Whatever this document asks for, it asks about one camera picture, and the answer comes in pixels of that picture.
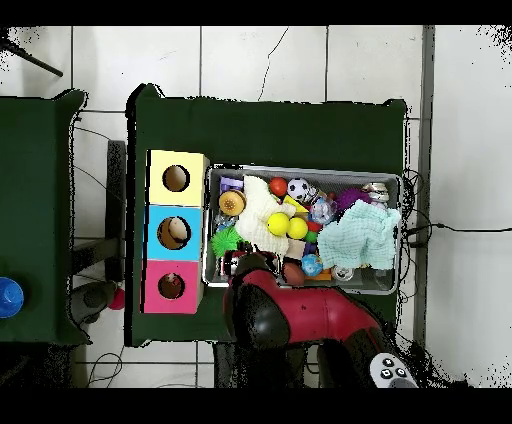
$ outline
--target green cloth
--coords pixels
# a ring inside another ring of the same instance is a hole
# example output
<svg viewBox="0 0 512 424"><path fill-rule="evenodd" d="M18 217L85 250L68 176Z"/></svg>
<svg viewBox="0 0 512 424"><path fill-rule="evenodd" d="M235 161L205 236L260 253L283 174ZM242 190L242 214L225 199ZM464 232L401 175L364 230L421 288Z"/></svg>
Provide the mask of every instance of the green cloth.
<svg viewBox="0 0 512 424"><path fill-rule="evenodd" d="M222 314L222 288L207 287L195 315L139 312L148 149L199 152L210 163L402 173L406 108L402 100L387 105L311 105L178 99L163 98L155 86L148 84L132 94L128 116L133 113L131 102L136 105L136 139L130 134L128 157L135 156L135 186L131 188L135 214L134 218L129 216L129 203L127 220L134 219L133 313L125 319L125 330L126 340L135 345L146 339L230 339ZM396 294L355 297L383 319L395 319Z"/></svg>
<svg viewBox="0 0 512 424"><path fill-rule="evenodd" d="M55 99L0 97L0 275L25 302L0 319L0 341L81 344L68 318L70 126L85 93Z"/></svg>

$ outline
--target yellow tennis ball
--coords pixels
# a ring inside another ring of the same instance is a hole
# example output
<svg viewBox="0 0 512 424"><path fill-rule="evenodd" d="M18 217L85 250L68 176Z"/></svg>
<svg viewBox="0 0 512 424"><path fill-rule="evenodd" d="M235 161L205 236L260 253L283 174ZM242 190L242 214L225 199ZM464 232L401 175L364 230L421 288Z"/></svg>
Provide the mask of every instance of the yellow tennis ball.
<svg viewBox="0 0 512 424"><path fill-rule="evenodd" d="M288 228L288 235L295 239L300 240L303 239L308 233L308 224L302 218L292 218L290 219L290 226Z"/></svg>
<svg viewBox="0 0 512 424"><path fill-rule="evenodd" d="M284 236L289 226L290 220L288 216L282 212L273 213L267 221L268 230L275 236Z"/></svg>

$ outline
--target soccer ball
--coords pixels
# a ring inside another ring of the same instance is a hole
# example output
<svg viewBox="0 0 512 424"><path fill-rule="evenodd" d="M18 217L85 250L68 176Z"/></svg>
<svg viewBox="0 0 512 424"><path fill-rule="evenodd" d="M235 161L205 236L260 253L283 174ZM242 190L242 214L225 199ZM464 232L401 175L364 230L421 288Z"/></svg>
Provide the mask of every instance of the soccer ball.
<svg viewBox="0 0 512 424"><path fill-rule="evenodd" d="M288 183L288 194L298 202L307 201L309 197L310 186L304 178L294 178Z"/></svg>

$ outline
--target shape sorter box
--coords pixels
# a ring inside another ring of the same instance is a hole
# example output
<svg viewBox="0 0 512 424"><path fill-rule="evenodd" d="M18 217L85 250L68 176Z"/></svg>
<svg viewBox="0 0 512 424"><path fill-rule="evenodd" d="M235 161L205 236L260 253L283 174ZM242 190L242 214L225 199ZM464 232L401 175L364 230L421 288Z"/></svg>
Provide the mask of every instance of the shape sorter box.
<svg viewBox="0 0 512 424"><path fill-rule="evenodd" d="M199 153L149 150L145 222L147 240L141 284L141 312L194 314L203 295L201 255L205 172L208 159ZM170 228L179 219L186 232L178 242ZM168 290L169 281L182 290Z"/></svg>
<svg viewBox="0 0 512 424"><path fill-rule="evenodd" d="M197 312L203 296L203 283L197 262L148 260L145 274L143 313L195 314ZM176 299L166 298L160 291L161 280L169 274L178 276L184 284L182 295Z"/></svg>
<svg viewBox="0 0 512 424"><path fill-rule="evenodd" d="M205 172L209 160L201 153L148 150L149 203L152 205L191 206L204 204ZM183 177L183 184L173 181Z"/></svg>

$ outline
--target pink box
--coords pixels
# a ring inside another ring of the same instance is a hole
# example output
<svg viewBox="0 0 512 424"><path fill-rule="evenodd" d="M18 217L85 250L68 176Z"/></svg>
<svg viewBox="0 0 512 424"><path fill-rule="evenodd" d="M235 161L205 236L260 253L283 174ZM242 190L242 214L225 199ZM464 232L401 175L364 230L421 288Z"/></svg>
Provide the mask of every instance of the pink box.
<svg viewBox="0 0 512 424"><path fill-rule="evenodd" d="M144 287L144 305L141 311L145 314L195 314L203 297L203 283L198 261L158 261L148 260ZM158 288L160 279L167 274L179 275L184 282L180 297L168 299Z"/></svg>

